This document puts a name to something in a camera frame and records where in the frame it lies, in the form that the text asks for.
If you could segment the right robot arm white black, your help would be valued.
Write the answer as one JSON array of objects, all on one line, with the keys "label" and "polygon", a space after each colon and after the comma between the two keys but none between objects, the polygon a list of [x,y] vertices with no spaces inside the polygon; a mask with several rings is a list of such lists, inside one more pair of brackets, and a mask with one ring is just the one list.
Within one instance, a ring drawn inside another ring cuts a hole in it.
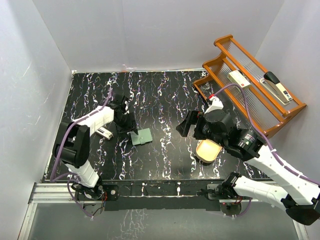
[{"label": "right robot arm white black", "polygon": [[195,126],[195,139],[213,141],[231,156],[260,169],[277,183],[269,185],[232,172],[221,185],[206,190],[208,195],[257,199],[280,208],[293,220],[306,226],[319,220],[320,186],[307,181],[304,175],[293,173],[254,131],[237,128],[232,117],[222,109],[208,113],[189,111],[176,130],[182,137],[187,137],[192,125]]}]

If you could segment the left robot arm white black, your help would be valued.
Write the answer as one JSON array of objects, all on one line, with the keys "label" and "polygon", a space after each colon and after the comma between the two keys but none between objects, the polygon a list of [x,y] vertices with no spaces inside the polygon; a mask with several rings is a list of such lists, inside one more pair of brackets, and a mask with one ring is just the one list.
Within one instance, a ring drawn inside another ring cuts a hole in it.
[{"label": "left robot arm white black", "polygon": [[112,100],[107,97],[103,105],[86,115],[69,123],[61,122],[52,149],[55,163],[50,181],[59,179],[55,173],[58,163],[62,162],[75,181],[72,184],[75,191],[92,200],[101,199],[104,195],[102,179],[89,161],[90,138],[109,123],[115,123],[118,134],[138,133],[135,115],[126,96],[116,94]]}]

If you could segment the green card holder wallet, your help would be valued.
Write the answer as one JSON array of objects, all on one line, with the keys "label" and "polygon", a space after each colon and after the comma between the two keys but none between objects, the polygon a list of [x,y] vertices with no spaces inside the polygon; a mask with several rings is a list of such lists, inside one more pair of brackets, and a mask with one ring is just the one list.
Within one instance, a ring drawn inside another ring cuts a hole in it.
[{"label": "green card holder wallet", "polygon": [[150,128],[140,129],[135,133],[134,131],[130,132],[131,142],[134,146],[144,145],[153,141]]}]

